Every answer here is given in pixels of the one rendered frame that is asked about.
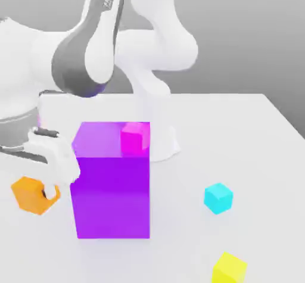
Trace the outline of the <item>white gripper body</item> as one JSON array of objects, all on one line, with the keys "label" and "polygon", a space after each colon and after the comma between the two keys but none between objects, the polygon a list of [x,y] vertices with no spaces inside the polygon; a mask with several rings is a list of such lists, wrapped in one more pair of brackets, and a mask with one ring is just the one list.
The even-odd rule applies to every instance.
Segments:
[{"label": "white gripper body", "polygon": [[30,130],[19,147],[0,146],[0,169],[47,185],[70,185],[80,175],[71,142],[55,130]]}]

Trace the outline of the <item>small magenta cube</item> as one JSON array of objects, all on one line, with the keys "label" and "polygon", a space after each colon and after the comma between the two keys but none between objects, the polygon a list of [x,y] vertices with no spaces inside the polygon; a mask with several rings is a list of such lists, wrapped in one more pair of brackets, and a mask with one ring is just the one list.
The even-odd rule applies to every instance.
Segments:
[{"label": "small magenta cube", "polygon": [[139,156],[150,146],[150,124],[127,122],[120,131],[120,148],[123,154]]}]

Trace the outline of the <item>small cyan cube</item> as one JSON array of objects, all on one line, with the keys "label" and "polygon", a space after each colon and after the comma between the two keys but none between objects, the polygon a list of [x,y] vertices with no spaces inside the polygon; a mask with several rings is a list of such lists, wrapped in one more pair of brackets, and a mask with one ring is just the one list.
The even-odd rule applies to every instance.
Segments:
[{"label": "small cyan cube", "polygon": [[234,194],[224,184],[218,183],[204,191],[204,204],[214,213],[221,214],[232,207]]}]

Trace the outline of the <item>small yellow cube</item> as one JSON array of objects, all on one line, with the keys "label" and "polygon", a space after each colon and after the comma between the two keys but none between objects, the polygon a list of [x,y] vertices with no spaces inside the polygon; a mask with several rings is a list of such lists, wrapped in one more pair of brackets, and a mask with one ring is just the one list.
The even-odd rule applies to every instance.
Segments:
[{"label": "small yellow cube", "polygon": [[247,263],[224,252],[213,267],[211,283],[244,283]]}]

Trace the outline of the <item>large purple box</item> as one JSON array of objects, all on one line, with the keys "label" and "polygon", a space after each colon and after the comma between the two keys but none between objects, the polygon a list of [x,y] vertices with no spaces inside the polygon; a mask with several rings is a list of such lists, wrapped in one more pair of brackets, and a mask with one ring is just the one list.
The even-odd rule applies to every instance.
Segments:
[{"label": "large purple box", "polygon": [[71,184],[79,239],[150,237],[150,147],[123,154],[127,122],[83,122],[72,143],[80,176]]}]

